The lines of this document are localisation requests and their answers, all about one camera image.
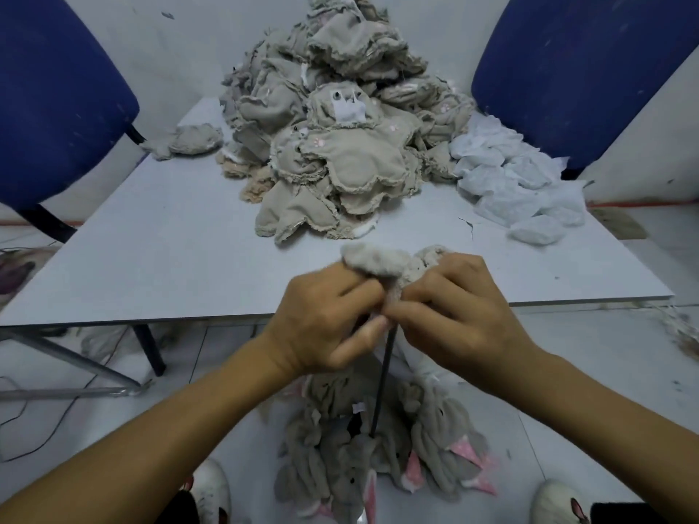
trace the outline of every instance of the white shoe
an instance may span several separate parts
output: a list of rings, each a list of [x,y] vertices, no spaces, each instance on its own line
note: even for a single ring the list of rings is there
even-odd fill
[[[531,524],[589,524],[580,496],[559,481],[541,484],[531,504]]]
[[[206,458],[183,486],[197,503],[200,524],[228,524],[231,491],[223,469],[216,460]]]

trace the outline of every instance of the left hand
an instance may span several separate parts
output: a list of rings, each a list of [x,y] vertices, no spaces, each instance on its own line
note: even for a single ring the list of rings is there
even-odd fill
[[[376,317],[345,339],[356,319],[380,307],[386,292],[376,279],[334,263],[294,277],[260,339],[289,378],[344,368],[374,349],[389,328]]]

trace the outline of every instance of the blue chair backrest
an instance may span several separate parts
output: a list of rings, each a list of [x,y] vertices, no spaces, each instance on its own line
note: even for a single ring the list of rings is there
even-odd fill
[[[138,101],[63,0],[0,0],[0,202],[22,210],[88,173]]]
[[[699,0],[510,0],[471,91],[581,170],[699,45]]]

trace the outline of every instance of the forearm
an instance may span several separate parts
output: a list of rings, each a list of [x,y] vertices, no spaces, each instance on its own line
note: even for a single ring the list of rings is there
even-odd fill
[[[670,522],[699,522],[699,436],[541,352],[512,402],[588,453]]]
[[[0,521],[152,524],[233,426],[288,384],[265,342],[247,343],[219,370],[17,493],[0,507]]]

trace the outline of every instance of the hand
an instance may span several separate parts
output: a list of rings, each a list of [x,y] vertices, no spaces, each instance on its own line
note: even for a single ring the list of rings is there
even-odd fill
[[[265,327],[273,360],[291,377],[339,370],[374,349],[388,329],[379,316],[345,339],[356,319],[380,307],[386,293],[376,279],[342,263],[294,277],[274,317]]]
[[[522,372],[543,353],[477,255],[445,255],[382,313],[440,366],[502,398],[517,393]]]

